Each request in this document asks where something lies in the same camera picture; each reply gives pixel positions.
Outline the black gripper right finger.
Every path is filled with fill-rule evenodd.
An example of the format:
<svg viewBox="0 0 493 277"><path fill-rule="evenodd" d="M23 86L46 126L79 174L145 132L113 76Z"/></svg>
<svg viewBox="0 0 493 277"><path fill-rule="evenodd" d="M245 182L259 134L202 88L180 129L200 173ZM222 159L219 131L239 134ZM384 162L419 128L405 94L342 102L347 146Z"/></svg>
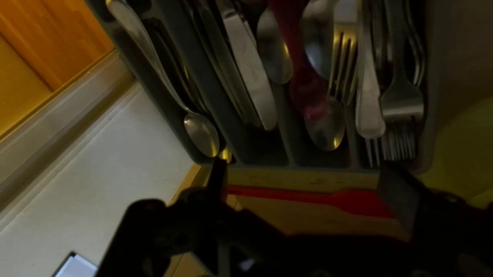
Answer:
<svg viewBox="0 0 493 277"><path fill-rule="evenodd" d="M428 188L401 165L382 165L378 191L385 206L418 242L492 242L493 219L488 208L476 208L458 194Z"/></svg>

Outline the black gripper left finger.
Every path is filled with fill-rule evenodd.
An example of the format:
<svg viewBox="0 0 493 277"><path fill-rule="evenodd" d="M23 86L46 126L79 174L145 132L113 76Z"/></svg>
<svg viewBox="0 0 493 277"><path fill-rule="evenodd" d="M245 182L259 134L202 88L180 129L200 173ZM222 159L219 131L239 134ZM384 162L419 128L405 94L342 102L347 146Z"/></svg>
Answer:
<svg viewBox="0 0 493 277"><path fill-rule="evenodd" d="M225 199L227 182L228 182L228 163L222 159L214 159L211 163L210 177L205 186L205 197L210 202L222 202Z"/></svg>

